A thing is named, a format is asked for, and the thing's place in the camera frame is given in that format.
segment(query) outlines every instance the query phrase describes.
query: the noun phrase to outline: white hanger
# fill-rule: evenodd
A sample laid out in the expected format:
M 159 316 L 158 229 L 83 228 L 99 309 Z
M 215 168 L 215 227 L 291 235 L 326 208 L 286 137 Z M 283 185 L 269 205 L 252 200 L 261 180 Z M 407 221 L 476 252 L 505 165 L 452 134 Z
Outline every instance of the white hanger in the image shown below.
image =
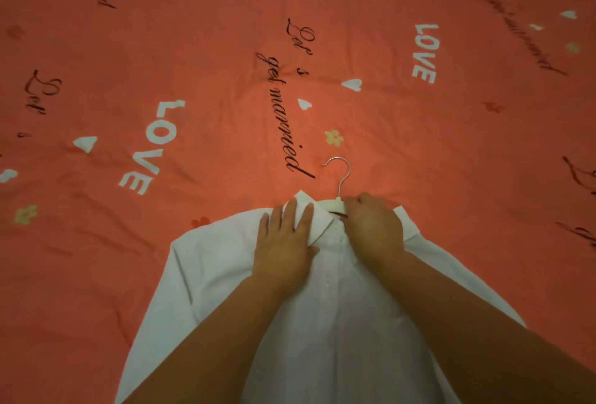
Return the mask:
M 319 205 L 322 206 L 322 208 L 325 211 L 328 212 L 337 212 L 339 214 L 346 214 L 346 205 L 345 203 L 341 200 L 341 184 L 346 180 L 346 178 L 350 175 L 350 172 L 352 171 L 352 167 L 350 166 L 350 163 L 346 161 L 346 159 L 344 158 L 340 158 L 339 156 L 336 156 L 334 158 L 329 159 L 326 163 L 321 164 L 321 167 L 325 167 L 327 164 L 329 164 L 329 162 L 331 162 L 333 159 L 341 159 L 342 161 L 345 161 L 347 164 L 347 175 L 344 176 L 343 180 L 341 180 L 339 182 L 339 187 L 337 189 L 337 198 L 333 199 L 333 200 L 321 200 L 318 201 L 317 203 Z

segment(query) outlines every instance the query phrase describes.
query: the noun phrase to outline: left hand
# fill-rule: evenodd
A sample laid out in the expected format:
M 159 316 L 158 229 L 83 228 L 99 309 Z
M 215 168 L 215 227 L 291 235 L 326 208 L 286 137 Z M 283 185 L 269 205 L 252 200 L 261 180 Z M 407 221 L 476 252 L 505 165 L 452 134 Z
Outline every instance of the left hand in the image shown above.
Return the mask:
M 313 205 L 306 207 L 294 230 L 296 205 L 293 198 L 283 216 L 281 206 L 273 209 L 271 217 L 263 215 L 255 249 L 252 277 L 271 286 L 284 300 L 304 285 L 312 260 L 319 251 L 318 247 L 308 246 Z

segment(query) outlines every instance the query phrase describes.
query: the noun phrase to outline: orange bed sheet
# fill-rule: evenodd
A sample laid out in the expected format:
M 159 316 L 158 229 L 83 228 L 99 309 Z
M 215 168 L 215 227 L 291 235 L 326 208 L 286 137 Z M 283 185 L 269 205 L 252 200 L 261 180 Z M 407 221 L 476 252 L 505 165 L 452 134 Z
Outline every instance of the orange bed sheet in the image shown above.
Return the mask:
M 170 242 L 334 156 L 596 370 L 595 2 L 0 0 L 0 400 L 112 402 Z

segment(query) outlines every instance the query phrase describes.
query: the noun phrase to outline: hand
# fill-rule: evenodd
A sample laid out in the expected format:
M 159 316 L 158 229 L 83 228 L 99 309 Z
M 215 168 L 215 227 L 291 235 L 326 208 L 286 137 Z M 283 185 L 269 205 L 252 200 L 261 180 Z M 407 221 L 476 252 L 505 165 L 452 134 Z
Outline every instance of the hand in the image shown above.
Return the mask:
M 343 201 L 347 237 L 356 257 L 371 272 L 378 273 L 388 260 L 405 252 L 402 221 L 383 200 L 363 192 Z
M 281 206 L 276 206 L 271 219 L 264 214 L 259 223 L 252 277 L 272 286 L 284 300 L 304 285 L 312 259 L 319 251 L 318 247 L 308 246 L 313 210 L 309 204 L 294 230 L 296 199 L 293 198 L 283 217 Z

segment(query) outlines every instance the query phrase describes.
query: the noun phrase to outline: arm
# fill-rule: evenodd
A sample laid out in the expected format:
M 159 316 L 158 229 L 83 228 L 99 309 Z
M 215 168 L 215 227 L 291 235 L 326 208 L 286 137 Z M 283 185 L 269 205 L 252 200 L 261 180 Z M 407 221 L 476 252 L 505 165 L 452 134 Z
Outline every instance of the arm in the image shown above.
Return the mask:
M 238 403 L 257 348 L 281 304 L 306 281 L 318 249 L 308 247 L 312 205 L 296 231 L 296 200 L 259 225 L 253 273 L 124 401 Z
M 463 403 L 596 402 L 596 376 L 404 249 L 381 200 L 346 198 L 354 252 L 422 333 Z

